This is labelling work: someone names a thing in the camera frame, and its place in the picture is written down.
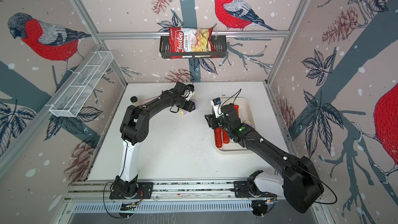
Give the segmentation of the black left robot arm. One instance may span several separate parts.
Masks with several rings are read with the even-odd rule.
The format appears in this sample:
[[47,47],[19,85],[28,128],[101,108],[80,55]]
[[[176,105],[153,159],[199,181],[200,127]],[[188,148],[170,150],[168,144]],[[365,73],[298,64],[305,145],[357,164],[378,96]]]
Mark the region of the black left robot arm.
[[137,159],[141,142],[149,134],[150,119],[166,108],[177,107],[187,112],[195,110],[195,103],[190,99],[195,94],[193,84],[177,82],[174,88],[162,91],[153,100],[139,105],[130,105],[124,114],[120,126],[123,140],[123,163],[120,174],[115,178],[115,185],[127,194],[137,191]]

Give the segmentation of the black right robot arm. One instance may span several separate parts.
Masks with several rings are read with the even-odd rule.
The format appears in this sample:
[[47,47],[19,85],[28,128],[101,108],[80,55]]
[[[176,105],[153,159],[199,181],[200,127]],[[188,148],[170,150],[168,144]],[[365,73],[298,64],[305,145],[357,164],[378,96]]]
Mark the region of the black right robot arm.
[[298,158],[262,137],[252,126],[241,122],[233,103],[224,105],[219,98],[211,101],[213,113],[205,115],[208,126],[221,128],[243,148],[256,153],[271,165],[283,179],[283,193],[288,203],[305,213],[324,193],[324,187],[309,158]]

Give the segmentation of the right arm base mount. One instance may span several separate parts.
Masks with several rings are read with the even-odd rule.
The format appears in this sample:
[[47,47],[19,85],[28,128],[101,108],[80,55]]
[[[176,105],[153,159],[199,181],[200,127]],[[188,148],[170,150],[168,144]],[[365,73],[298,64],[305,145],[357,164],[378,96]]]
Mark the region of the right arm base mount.
[[261,197],[271,197],[274,200],[277,199],[275,194],[270,192],[262,192],[255,185],[255,179],[263,173],[263,170],[257,170],[253,172],[246,181],[235,181],[233,183],[233,188],[230,189],[234,192],[236,198],[261,198]]

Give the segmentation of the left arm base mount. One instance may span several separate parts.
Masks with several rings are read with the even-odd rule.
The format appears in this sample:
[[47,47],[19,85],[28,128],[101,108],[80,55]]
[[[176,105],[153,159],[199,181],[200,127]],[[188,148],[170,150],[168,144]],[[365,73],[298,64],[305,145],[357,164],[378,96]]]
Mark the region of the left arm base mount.
[[150,199],[154,187],[152,182],[138,182],[138,176],[131,181],[125,181],[116,176],[110,187],[111,200]]

